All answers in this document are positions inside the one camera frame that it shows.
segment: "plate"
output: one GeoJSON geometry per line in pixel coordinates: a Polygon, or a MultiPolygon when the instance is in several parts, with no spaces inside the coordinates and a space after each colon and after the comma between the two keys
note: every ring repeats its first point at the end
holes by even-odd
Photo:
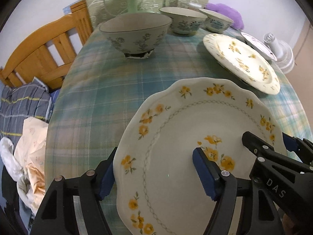
{"type": "MultiPolygon", "coordinates": [[[[286,155],[282,132],[266,106],[229,80],[179,80],[147,98],[113,161],[117,210],[131,233],[202,235],[215,202],[204,192],[192,151],[202,147],[222,169],[247,179],[255,156],[242,145],[246,131],[286,155]]],[[[236,205],[237,219],[240,209],[236,205]]]]}
{"type": "Polygon", "coordinates": [[[258,39],[254,38],[250,34],[241,32],[241,35],[246,39],[246,41],[256,50],[258,51],[265,59],[267,60],[274,60],[277,62],[276,56],[273,54],[273,52],[265,46],[262,42],[260,42],[258,39]]]}
{"type": "Polygon", "coordinates": [[[279,93],[281,86],[275,71],[247,44],[222,34],[208,34],[203,43],[223,67],[249,85],[266,94],[279,93]]]}

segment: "gray plaid blanket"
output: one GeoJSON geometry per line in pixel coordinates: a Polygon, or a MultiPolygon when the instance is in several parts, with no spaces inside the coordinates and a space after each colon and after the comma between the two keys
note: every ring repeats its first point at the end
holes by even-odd
{"type": "Polygon", "coordinates": [[[12,140],[14,148],[22,135],[24,120],[36,117],[48,122],[52,100],[48,87],[36,77],[18,88],[4,87],[0,108],[0,136],[12,140]]]}

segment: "table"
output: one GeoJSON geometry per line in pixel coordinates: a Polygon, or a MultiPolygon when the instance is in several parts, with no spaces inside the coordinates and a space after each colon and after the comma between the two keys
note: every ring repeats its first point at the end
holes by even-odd
{"type": "MultiPolygon", "coordinates": [[[[261,93],[217,63],[202,43],[206,34],[203,29],[191,37],[167,34],[149,58],[137,60],[125,59],[98,29],[95,30],[66,76],[50,120],[46,188],[56,175],[71,178],[95,169],[118,146],[127,124],[143,101],[184,78],[232,80],[261,99],[283,132],[313,140],[304,109],[276,66],[280,93],[276,96],[261,93]]],[[[231,31],[226,34],[238,37],[231,31]]],[[[116,186],[101,206],[113,235],[130,234],[118,217],[115,204],[116,186]]]]}

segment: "floor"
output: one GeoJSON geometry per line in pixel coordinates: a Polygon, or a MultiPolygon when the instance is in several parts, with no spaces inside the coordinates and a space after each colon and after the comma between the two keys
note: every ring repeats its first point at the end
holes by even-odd
{"type": "Polygon", "coordinates": [[[295,89],[313,130],[313,27],[306,21],[293,49],[295,68],[286,76],[295,89]]]}

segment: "wooden bed frame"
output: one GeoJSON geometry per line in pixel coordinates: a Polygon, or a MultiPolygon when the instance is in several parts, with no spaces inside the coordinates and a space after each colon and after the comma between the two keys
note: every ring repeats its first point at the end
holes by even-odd
{"type": "Polygon", "coordinates": [[[0,80],[8,86],[19,87],[23,82],[16,73],[29,83],[36,76],[50,89],[60,88],[63,77],[68,73],[76,53],[70,42],[68,30],[76,28],[84,45],[93,28],[87,9],[86,0],[75,3],[71,7],[72,14],[49,23],[29,35],[14,50],[4,69],[0,69],[0,80]],[[46,43],[52,40],[64,64],[57,66],[46,43]]]}

